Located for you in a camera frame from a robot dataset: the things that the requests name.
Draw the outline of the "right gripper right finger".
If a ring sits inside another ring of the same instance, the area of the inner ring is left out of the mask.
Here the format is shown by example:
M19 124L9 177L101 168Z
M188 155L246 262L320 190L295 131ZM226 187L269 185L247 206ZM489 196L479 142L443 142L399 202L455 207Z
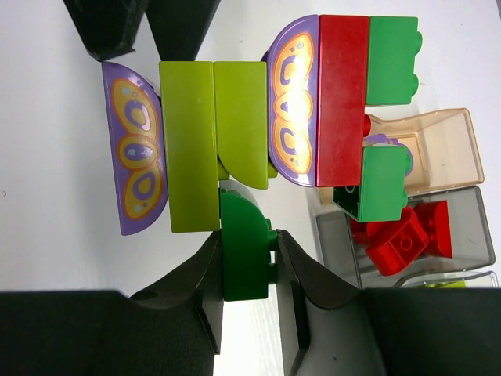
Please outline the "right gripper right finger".
M277 244L285 374L499 374L498 289L360 289L287 231Z

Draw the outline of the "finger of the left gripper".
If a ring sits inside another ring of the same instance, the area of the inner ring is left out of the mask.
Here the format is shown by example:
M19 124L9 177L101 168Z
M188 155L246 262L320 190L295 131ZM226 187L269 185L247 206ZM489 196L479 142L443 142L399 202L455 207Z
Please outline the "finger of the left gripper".
M193 61L220 0L153 0L146 16L161 61Z
M64 0L88 54L97 61L133 52L147 2L140 0Z

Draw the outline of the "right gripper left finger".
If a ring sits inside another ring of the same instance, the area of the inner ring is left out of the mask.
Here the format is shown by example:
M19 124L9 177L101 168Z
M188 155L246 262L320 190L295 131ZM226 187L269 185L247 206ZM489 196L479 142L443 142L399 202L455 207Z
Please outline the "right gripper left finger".
M130 297L1 295L4 375L210 375L222 340L222 239Z

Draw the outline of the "red flower lego brick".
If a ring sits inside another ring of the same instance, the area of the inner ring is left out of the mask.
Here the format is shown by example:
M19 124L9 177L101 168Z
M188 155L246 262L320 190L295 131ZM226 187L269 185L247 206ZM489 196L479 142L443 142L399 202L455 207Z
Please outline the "red flower lego brick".
M403 271L420 255L452 258L447 201L423 202L402 209L401 218L386 222L350 220L356 244L384 276Z

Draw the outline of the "lime purple lego stack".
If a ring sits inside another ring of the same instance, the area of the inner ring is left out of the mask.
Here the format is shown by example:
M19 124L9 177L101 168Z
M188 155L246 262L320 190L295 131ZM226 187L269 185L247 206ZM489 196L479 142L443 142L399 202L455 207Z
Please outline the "lime purple lego stack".
M227 179L355 183L366 108L411 102L422 44L414 16L309 15L259 61L162 61L159 89L102 63L121 233L163 211L175 233L217 230Z

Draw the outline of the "green curved lego brick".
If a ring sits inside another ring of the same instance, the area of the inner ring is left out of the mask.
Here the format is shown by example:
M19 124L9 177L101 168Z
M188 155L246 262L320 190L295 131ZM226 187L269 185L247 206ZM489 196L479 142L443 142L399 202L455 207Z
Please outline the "green curved lego brick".
M223 290L227 302L266 299L277 283L278 233L254 195L234 180L220 189Z

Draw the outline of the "lime square lego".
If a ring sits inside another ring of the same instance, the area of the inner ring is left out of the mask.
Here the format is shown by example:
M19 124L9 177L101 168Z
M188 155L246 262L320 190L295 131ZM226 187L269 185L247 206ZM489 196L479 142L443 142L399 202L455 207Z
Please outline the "lime square lego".
M442 282L425 283L422 288L467 288L464 280L447 280Z

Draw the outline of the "purple flower lego stack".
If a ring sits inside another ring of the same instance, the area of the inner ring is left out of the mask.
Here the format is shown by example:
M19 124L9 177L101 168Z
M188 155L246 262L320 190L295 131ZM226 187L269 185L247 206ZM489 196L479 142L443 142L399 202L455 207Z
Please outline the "purple flower lego stack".
M396 137L387 136L384 133L369 135L364 138L364 143L377 146L381 149L386 148L397 155L406 155L405 157L405 177L408 177L413 171L414 158L410 148Z

